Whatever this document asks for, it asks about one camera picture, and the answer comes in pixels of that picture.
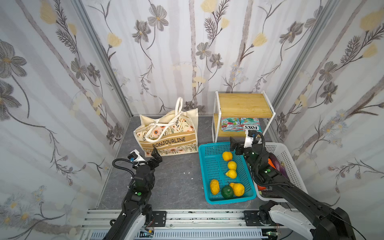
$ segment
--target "purple vegetable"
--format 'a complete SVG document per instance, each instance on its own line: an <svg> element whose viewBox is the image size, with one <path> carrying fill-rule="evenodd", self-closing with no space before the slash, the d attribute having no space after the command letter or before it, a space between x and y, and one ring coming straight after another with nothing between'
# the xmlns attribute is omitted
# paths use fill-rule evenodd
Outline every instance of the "purple vegetable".
<svg viewBox="0 0 384 240"><path fill-rule="evenodd" d="M277 157L273 153L269 153L269 159L271 160L272 164L275 166L277 171L280 171L280 163L277 160Z"/></svg>
<svg viewBox="0 0 384 240"><path fill-rule="evenodd" d="M281 174L283 174L286 178L289 179L288 174L285 170L285 167L281 166L279 161L277 160L277 157L273 153L269 153L269 159L276 167L276 170L279 171Z"/></svg>
<svg viewBox="0 0 384 240"><path fill-rule="evenodd" d="M285 167L280 166L280 172L281 172L281 174L283 174L287 179L289 179L288 174L287 174L287 172L286 172L286 170L285 170Z"/></svg>

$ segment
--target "tote bag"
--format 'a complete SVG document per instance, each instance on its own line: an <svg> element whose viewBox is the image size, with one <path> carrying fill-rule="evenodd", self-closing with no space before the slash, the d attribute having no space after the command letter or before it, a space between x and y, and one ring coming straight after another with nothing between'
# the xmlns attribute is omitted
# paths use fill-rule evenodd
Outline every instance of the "tote bag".
<svg viewBox="0 0 384 240"><path fill-rule="evenodd" d="M154 147L161 156L198 152L198 110L183 112L182 107L183 99L179 97L175 110L159 119L140 115L141 126L133 133L145 157L151 157Z"/></svg>

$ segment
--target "lemon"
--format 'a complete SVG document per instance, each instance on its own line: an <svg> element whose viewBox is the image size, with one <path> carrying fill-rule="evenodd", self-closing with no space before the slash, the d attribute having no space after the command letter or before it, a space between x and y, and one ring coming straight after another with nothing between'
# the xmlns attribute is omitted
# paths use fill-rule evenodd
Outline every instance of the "lemon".
<svg viewBox="0 0 384 240"><path fill-rule="evenodd" d="M229 169L236 170L236 168L237 168L237 164L236 164L236 162L234 162L234 161L229 161L229 162L228 162L228 168L229 168Z"/></svg>
<svg viewBox="0 0 384 240"><path fill-rule="evenodd" d="M241 183L231 182L229 185L233 189L233 193L235 194L235 196L241 197L244 194L245 187Z"/></svg>
<svg viewBox="0 0 384 240"><path fill-rule="evenodd" d="M232 153L231 152L223 152L223 159L224 161L228 162L232 160Z"/></svg>
<svg viewBox="0 0 384 240"><path fill-rule="evenodd" d="M233 169L230 169L228 172L226 172L226 175L232 179L237 177L237 172Z"/></svg>
<svg viewBox="0 0 384 240"><path fill-rule="evenodd" d="M220 186L219 186L218 180L216 179L213 179L211 181L211 183L209 184L209 187L211 188L211 193L213 195L218 194L218 192L220 191Z"/></svg>

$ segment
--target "bag handle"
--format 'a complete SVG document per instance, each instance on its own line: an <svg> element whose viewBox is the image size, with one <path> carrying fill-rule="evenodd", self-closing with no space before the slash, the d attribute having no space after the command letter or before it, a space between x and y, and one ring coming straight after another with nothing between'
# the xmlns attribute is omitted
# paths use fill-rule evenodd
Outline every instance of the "bag handle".
<svg viewBox="0 0 384 240"><path fill-rule="evenodd" d="M151 123L149 124L148 126L152 126L148 131L147 133L145 134L145 139L147 142L157 142L161 139L161 137L164 135L164 133L166 132L166 130L174 125L176 123L176 120L180 117L180 115L183 113L181 111L183 107L183 98L182 97L179 97L177 99L177 102L176 102L176 107L175 107L175 117L172 118L172 120L169 121L169 123L159 123L159 120L157 119L156 122L154 123ZM161 132L160 136L157 138L157 139L150 139L149 138L149 135L151 134L151 132L153 131L153 129L156 127L156 126L159 126L159 127L164 127L165 128L163 129L163 131Z"/></svg>
<svg viewBox="0 0 384 240"><path fill-rule="evenodd" d="M179 97L176 101L175 115L178 115L182 109L183 109L183 98Z"/></svg>

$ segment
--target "wooden shelf board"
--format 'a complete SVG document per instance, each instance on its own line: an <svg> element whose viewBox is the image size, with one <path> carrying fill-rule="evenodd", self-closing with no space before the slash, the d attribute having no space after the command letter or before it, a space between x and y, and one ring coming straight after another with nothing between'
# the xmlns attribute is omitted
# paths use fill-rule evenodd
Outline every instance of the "wooden shelf board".
<svg viewBox="0 0 384 240"><path fill-rule="evenodd" d="M219 93L223 118L271 118L272 111L261 93Z"/></svg>
<svg viewBox="0 0 384 240"><path fill-rule="evenodd" d="M218 114L215 113L214 114L214 123L215 123L215 132L216 132L216 127L217 127L217 120L218 120ZM241 132L231 132L231 131L222 131L221 130L221 122L220 122L220 127L218 129L218 133L217 135L219 137L245 137L245 132L241 131Z"/></svg>

